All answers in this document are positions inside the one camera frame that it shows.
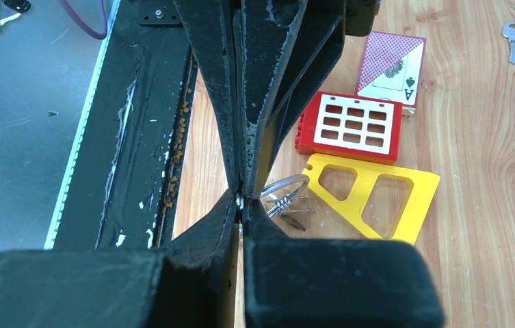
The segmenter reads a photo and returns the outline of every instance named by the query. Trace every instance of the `wooden surface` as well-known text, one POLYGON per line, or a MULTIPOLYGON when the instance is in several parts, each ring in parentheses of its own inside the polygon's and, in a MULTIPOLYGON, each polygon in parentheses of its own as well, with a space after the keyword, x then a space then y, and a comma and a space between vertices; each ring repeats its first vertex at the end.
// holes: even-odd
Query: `wooden surface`
MULTIPOLYGON (((501 35, 508 21, 515 21, 515 0, 383 1, 374 25, 376 31, 428 40, 419 108, 403 122, 396 165, 442 178, 416 246, 448 327, 515 327, 515 66, 507 62, 509 47, 501 35)), ((353 90, 363 43, 347 39, 323 90, 353 90)), ((226 188, 201 78, 192 113, 175 235, 206 214, 226 188)), ((270 180, 303 170, 306 158, 293 149, 294 136, 284 143, 270 180)), ((339 188, 347 180, 340 174, 329 172, 324 179, 339 188)), ((403 192, 385 182, 373 195, 367 219, 375 219, 381 232, 392 225, 403 192)), ((314 197, 300 207, 316 212, 299 218, 306 232, 279 223, 290 235, 359 238, 314 197)))

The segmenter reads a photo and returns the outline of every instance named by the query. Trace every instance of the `yellow triangular bracket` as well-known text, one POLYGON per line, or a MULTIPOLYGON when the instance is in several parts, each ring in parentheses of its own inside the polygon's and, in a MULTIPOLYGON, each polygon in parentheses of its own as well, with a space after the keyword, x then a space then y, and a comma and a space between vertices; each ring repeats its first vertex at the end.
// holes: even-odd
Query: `yellow triangular bracket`
POLYGON ((406 182, 409 187, 406 205, 402 208, 394 232, 388 239, 414 244, 422 228, 440 176, 430 172, 382 165, 324 154, 310 156, 303 171, 310 177, 308 188, 348 220, 360 233, 370 239, 384 239, 362 220, 362 212, 370 198, 376 180, 383 176, 406 182), (319 176, 326 167, 348 171, 356 181, 345 200, 337 200, 319 184, 319 176))

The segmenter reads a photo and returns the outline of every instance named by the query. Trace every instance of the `playing card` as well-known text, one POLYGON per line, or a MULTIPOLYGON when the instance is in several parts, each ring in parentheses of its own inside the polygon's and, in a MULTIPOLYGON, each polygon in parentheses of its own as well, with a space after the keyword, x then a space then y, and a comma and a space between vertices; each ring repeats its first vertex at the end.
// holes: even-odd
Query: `playing card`
POLYGON ((371 32, 354 95, 400 102, 406 115, 413 114, 425 45, 424 38, 371 32))

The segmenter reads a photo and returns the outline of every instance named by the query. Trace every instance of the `gray metal surface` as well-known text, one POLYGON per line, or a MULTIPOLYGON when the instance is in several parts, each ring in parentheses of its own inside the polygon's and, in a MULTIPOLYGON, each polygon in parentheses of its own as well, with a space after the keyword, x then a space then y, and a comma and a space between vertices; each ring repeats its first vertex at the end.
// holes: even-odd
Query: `gray metal surface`
MULTIPOLYGON (((56 1, 31 3, 0 28, 0 251, 44 246, 101 45, 56 1)), ((99 26, 96 1, 70 3, 99 26)))

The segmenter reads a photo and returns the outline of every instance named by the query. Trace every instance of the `hole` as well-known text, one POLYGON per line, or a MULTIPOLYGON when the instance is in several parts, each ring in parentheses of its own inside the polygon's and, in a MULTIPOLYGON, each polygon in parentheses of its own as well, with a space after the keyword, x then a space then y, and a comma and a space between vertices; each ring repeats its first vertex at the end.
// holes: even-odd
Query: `hole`
POLYGON ((354 130, 362 130, 362 122, 358 121, 346 121, 346 127, 354 130))
POLYGON ((347 114, 349 116, 357 116, 359 118, 363 118, 364 117, 364 109, 359 109, 359 108, 348 108, 348 112, 347 114))
POLYGON ((269 0, 267 6, 269 17, 279 27, 289 26, 300 11, 300 2, 296 0, 269 0))
POLYGON ((356 144, 360 143, 360 135, 353 135, 351 133, 344 133, 344 141, 354 142, 356 144))
POLYGON ((342 106, 327 105, 326 106, 326 111, 328 113, 342 114, 342 106))
POLYGON ((345 200, 354 186, 356 175, 350 171, 325 167, 319 175, 319 185, 337 200, 345 200))
POLYGON ((338 133, 336 131, 331 131, 331 130, 322 130, 321 131, 321 137, 322 138, 326 138, 326 139, 337 140, 338 139, 338 133))
POLYGON ((325 125, 340 126, 340 119, 338 118, 323 118, 325 125))
POLYGON ((368 124, 368 131, 375 133, 384 133, 384 131, 386 131, 386 127, 384 125, 370 123, 368 124))
POLYGON ((384 140, 375 137, 366 137, 366 144, 370 146, 382 147, 384 145, 384 140))
POLYGON ((385 121, 386 113, 382 113, 381 111, 370 111, 370 118, 373 118, 374 120, 385 121))
POLYGON ((404 181, 379 176, 362 211, 362 220, 380 236, 390 238, 409 192, 410 188, 404 181))

